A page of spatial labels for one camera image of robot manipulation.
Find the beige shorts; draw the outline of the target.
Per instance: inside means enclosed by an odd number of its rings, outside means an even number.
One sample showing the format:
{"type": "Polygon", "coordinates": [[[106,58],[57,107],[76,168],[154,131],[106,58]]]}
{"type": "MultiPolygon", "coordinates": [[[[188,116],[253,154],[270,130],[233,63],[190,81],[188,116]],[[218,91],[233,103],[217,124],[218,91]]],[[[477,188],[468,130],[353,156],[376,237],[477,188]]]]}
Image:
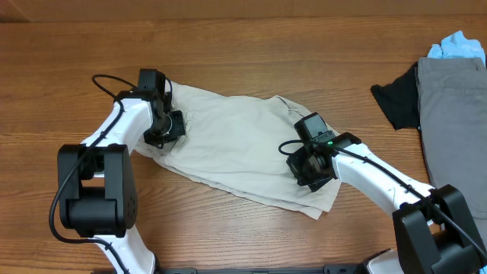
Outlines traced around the beige shorts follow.
{"type": "Polygon", "coordinates": [[[310,111],[287,98],[225,97],[173,83],[173,108],[182,111],[185,135],[162,149],[139,141],[135,150],[197,183],[318,219],[328,212],[340,181],[318,191],[298,186],[279,152],[285,143],[295,151],[295,123],[310,111]]]}

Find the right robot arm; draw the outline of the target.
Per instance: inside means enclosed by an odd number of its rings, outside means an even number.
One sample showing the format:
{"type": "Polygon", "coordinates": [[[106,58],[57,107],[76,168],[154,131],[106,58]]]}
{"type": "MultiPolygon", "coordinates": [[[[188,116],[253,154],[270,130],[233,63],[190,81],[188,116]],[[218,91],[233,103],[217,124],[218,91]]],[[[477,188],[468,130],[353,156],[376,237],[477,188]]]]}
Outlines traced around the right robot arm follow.
{"type": "Polygon", "coordinates": [[[396,249],[366,259],[350,273],[480,273],[486,248],[463,194],[406,176],[355,135],[336,135],[318,113],[295,123],[302,146],[287,155],[298,180],[316,192],[333,179],[360,190],[393,219],[396,249]]]}

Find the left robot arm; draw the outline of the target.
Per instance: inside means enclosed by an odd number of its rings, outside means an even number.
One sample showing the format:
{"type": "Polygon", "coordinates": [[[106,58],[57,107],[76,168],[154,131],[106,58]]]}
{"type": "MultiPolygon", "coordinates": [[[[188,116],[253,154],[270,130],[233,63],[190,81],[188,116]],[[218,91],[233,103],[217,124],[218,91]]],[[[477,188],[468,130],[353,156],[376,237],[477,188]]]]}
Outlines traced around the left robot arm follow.
{"type": "Polygon", "coordinates": [[[63,145],[57,155],[49,229],[58,241],[97,245],[115,273],[162,271],[135,226],[138,196],[130,155],[138,142],[162,149],[186,134],[172,95],[163,72],[141,69],[137,84],[111,96],[113,110],[100,128],[78,145],[63,145]]]}

